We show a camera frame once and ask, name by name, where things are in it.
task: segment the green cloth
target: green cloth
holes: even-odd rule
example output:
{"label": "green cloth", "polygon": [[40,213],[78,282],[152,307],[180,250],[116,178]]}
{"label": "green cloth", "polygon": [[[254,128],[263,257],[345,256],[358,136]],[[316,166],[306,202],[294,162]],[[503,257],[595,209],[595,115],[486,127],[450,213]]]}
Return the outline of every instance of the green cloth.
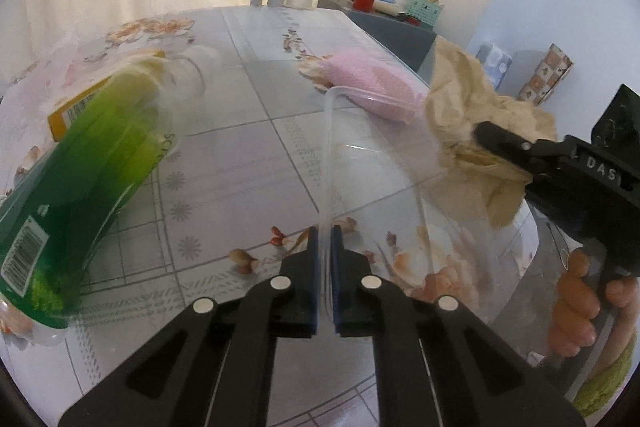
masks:
{"label": "green cloth", "polygon": [[634,333],[620,357],[582,385],[574,400],[574,406],[582,416],[590,416],[602,409],[624,383],[626,375],[631,370],[636,338],[637,335]]}

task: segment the floral tablecloth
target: floral tablecloth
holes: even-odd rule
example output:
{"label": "floral tablecloth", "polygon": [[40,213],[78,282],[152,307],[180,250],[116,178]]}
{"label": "floral tablecloth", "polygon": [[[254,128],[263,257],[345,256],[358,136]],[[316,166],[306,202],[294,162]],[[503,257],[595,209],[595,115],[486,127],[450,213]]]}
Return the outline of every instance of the floral tablecloth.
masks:
{"label": "floral tablecloth", "polygon": [[[324,95],[299,74],[300,61],[362,48],[397,62],[341,12],[233,7],[123,25],[80,46],[69,74],[90,73],[128,50],[172,53],[193,43],[221,57],[220,72],[207,80],[204,110],[100,244],[66,341],[57,347],[29,346],[11,335],[0,341],[2,360],[49,425],[191,301],[239,298],[276,274],[284,255],[304,247],[301,233],[318,222]],[[15,82],[47,67],[36,64]],[[349,102],[339,107],[363,112]],[[11,189],[43,132],[35,125],[0,135],[2,191]],[[384,214],[396,220],[381,227],[393,245],[416,244],[415,227],[401,210],[412,187],[384,175],[370,179],[365,204],[343,198],[343,229],[354,232],[359,220]],[[538,246],[526,205],[503,235],[498,255],[514,286]],[[366,239],[350,241],[383,269],[384,253]],[[341,340],[327,321],[311,341],[282,340],[268,425],[377,425],[373,373],[370,342]]]}

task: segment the pink sponge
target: pink sponge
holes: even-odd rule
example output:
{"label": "pink sponge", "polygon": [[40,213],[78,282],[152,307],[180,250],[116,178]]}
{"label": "pink sponge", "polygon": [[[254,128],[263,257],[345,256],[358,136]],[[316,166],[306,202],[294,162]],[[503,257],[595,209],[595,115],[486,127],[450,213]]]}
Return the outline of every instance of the pink sponge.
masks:
{"label": "pink sponge", "polygon": [[[428,90],[411,71],[401,64],[383,62],[359,49],[347,50],[321,60],[317,67],[325,81],[334,86],[355,87],[416,106],[422,103]],[[362,97],[358,97],[353,102],[389,120],[410,123],[414,116],[412,110],[366,100]]]}

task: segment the bottle label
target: bottle label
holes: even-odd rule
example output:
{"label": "bottle label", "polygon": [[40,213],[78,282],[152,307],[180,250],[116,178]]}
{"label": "bottle label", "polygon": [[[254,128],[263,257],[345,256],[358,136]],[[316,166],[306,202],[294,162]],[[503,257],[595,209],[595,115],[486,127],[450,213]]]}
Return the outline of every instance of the bottle label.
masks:
{"label": "bottle label", "polygon": [[93,97],[96,94],[98,94],[97,91],[89,93],[82,100],[79,100],[79,102],[76,102],[74,105],[72,105],[62,113],[62,120],[65,122],[67,130],[69,130],[71,124],[78,119],[78,116],[80,116],[82,111],[84,111],[84,109],[86,108],[87,104],[92,101]]}
{"label": "bottle label", "polygon": [[158,167],[158,164],[164,159],[164,157],[168,154],[171,148],[174,146],[175,134],[169,133],[164,135],[164,141],[160,144],[160,152],[158,156],[156,156],[156,161],[154,162],[151,170]]}
{"label": "bottle label", "polygon": [[33,217],[29,216],[4,258],[0,277],[20,297],[24,297],[27,293],[33,269],[38,263],[48,239],[49,235],[36,223]]}

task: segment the human hand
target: human hand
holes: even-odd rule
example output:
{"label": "human hand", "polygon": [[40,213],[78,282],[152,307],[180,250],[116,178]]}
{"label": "human hand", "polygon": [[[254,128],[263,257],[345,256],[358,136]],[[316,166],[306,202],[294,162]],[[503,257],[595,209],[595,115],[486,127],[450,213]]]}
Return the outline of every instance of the human hand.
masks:
{"label": "human hand", "polygon": [[[547,342],[551,350],[563,357],[574,357],[581,347],[591,346],[596,341],[591,319],[600,312],[600,301],[582,280],[589,271],[590,261],[582,250],[574,250],[569,257],[568,270],[561,275],[556,288],[558,301],[551,313]],[[607,300],[619,308],[619,313],[589,378],[609,367],[622,354],[634,334],[640,314],[640,293],[635,277],[609,282],[605,293]]]}

